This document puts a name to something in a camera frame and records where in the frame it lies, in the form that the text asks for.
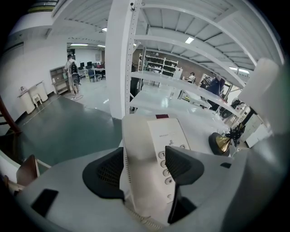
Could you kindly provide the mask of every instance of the telephone handset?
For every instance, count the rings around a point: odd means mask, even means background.
[[[123,118],[122,127],[124,166],[134,211],[142,217],[154,217],[164,210],[169,214],[175,182],[166,168],[165,146],[190,149],[179,121],[133,114]]]

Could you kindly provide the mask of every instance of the telephone button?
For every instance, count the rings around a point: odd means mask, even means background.
[[[160,159],[165,159],[165,151],[159,152],[158,156]]]
[[[166,168],[165,160],[163,160],[160,164],[162,168]]]
[[[168,169],[163,171],[163,176],[169,176],[169,175],[170,175],[170,173],[169,173]]]
[[[172,177],[169,177],[165,180],[165,184],[169,185],[169,184],[172,184],[173,183],[173,178]]]

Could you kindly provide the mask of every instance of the person with backpack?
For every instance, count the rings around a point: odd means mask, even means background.
[[[75,85],[73,83],[72,73],[77,73],[77,62],[73,59],[72,55],[68,55],[68,61],[65,64],[65,70],[68,73],[68,83],[72,87],[72,90],[74,91],[73,95],[77,95],[79,91],[79,86]]]

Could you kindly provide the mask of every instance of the ceiling light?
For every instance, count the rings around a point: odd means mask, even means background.
[[[248,73],[249,74],[249,71],[245,70],[245,69],[239,69],[239,72],[242,72],[242,73]]]
[[[71,46],[87,46],[87,43],[72,43]]]
[[[187,44],[190,44],[192,41],[194,41],[194,38],[188,37],[188,39],[185,42]]]

